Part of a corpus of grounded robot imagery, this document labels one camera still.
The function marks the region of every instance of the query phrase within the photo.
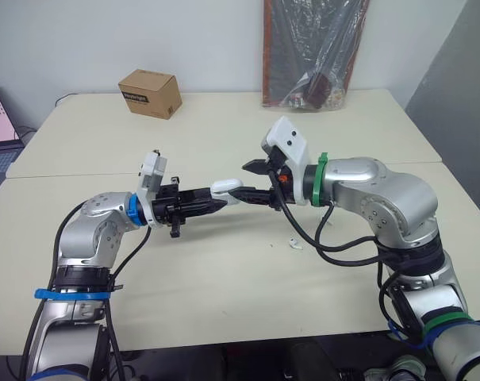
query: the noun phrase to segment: white table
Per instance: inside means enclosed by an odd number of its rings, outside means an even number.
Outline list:
[[[480,319],[480,212],[443,164],[392,164],[436,190],[444,247],[450,253],[470,314]],[[183,187],[201,185],[204,171],[186,173]],[[53,237],[75,204],[103,191],[129,191],[136,175],[7,179],[0,188],[0,355],[20,353],[51,266]],[[294,208],[311,229],[322,210]],[[336,210],[324,240],[369,234],[367,223]],[[117,264],[143,236],[128,233]],[[157,230],[125,268],[125,289],[112,297],[123,350],[299,337],[386,329],[377,304],[375,266],[334,267],[304,245],[281,213],[232,206],[189,219],[182,236]],[[344,258],[375,254],[365,244]]]
[[[137,173],[154,148],[169,159],[168,175],[198,165],[208,180],[239,177],[243,164],[265,157],[260,141],[283,114],[315,160],[326,151],[387,164],[440,162],[387,90],[351,91],[344,109],[312,113],[263,108],[259,93],[184,94],[168,121],[130,113],[120,94],[82,94],[55,108],[7,177]]]

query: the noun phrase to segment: gray wall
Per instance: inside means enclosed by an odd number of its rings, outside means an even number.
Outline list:
[[[465,2],[371,0],[351,88],[405,107]],[[0,95],[15,124],[38,127],[58,97],[118,91],[138,67],[184,91],[258,90],[262,47],[260,0],[0,0]]]
[[[463,8],[406,112],[480,208],[480,0]]]

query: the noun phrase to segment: green ring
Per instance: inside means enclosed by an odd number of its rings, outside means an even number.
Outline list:
[[[319,156],[319,163],[317,164],[315,178],[313,179],[312,205],[321,206],[321,187],[322,176],[324,174],[324,167],[328,163],[328,153],[322,152]]]
[[[438,317],[434,317],[431,321],[429,321],[427,324],[424,325],[424,327],[423,327],[423,337],[425,337],[428,334],[428,332],[430,332],[432,329],[434,329],[438,325],[441,325],[443,323],[447,323],[449,321],[457,320],[457,319],[473,320],[472,317],[467,315],[465,312],[450,312],[448,314],[444,314],[444,315],[440,315]]]

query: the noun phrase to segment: silver robotic arm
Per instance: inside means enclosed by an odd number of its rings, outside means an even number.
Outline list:
[[[151,228],[169,225],[171,236],[178,237],[187,217],[214,213],[227,204],[213,199],[209,188],[180,191],[178,178],[161,185],[165,167],[166,159],[157,151],[149,152],[135,194],[94,196],[57,237],[55,271],[48,289],[36,292],[42,302],[34,318],[36,329],[27,340],[20,379],[104,379],[109,343],[114,348],[116,340],[108,319],[109,297],[126,261],[113,274],[110,269],[123,235],[148,225],[143,244]],[[104,318],[108,327],[102,324]],[[118,374],[124,379],[120,363],[117,359]]]
[[[451,258],[443,250],[433,189],[376,159],[328,160],[322,154],[318,164],[311,164],[305,138],[286,117],[275,123],[262,147],[268,158],[253,160],[244,169],[270,175],[275,191],[239,187],[229,193],[244,202],[282,208],[286,215],[286,202],[310,201],[363,217],[375,235],[377,261],[390,273],[381,287],[382,309],[387,295],[401,331],[432,351],[447,380],[480,381],[480,324],[467,315]],[[328,258],[324,246],[304,238]]]

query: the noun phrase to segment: brown box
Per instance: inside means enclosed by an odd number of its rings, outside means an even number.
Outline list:
[[[176,77],[137,69],[118,83],[130,111],[169,119],[182,105]]]

